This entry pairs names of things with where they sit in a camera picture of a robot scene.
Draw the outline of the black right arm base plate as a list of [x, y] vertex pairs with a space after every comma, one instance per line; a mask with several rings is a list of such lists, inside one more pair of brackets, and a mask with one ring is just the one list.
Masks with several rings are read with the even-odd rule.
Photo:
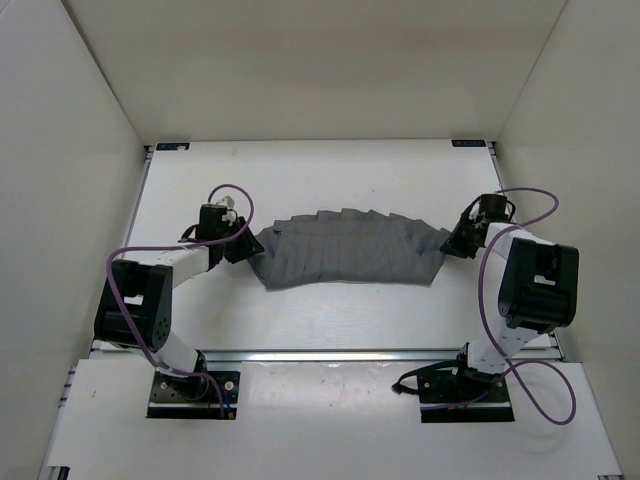
[[515, 421], [503, 382], [475, 382], [446, 365], [407, 372], [391, 386], [398, 395], [415, 395], [423, 424], [510, 423]]

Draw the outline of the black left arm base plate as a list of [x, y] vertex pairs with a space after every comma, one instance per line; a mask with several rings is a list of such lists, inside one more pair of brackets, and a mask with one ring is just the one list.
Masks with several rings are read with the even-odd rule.
[[151, 419], [235, 420], [240, 371], [209, 371], [221, 398], [205, 379], [154, 374], [146, 416]]

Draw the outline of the grey pleated skirt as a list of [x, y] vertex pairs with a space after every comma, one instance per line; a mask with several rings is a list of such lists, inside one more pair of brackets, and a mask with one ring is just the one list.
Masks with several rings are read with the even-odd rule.
[[269, 291], [326, 282], [429, 286], [450, 232], [421, 219], [345, 208], [277, 220], [249, 264]]

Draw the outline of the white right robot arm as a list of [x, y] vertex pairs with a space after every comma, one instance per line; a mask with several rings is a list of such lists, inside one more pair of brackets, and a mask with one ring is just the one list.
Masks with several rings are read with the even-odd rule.
[[494, 384], [508, 361], [530, 341], [569, 326], [576, 314], [579, 251], [543, 240], [513, 221], [515, 204], [502, 193], [482, 194], [461, 214], [440, 247], [448, 256], [475, 258], [484, 251], [478, 305], [484, 306], [484, 273], [491, 254], [505, 261], [497, 292], [497, 314], [480, 311], [485, 332], [467, 343], [448, 376], [449, 391], [471, 400]]

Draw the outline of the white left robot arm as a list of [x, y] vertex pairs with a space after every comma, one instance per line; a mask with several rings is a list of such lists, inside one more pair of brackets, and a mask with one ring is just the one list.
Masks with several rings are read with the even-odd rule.
[[148, 351], [166, 384], [195, 400], [214, 386], [202, 352], [172, 331], [173, 290], [221, 261], [245, 261], [264, 248], [229, 196], [203, 204], [198, 223], [185, 231], [181, 242], [181, 248], [160, 253], [152, 264], [110, 262], [94, 335], [120, 348]]

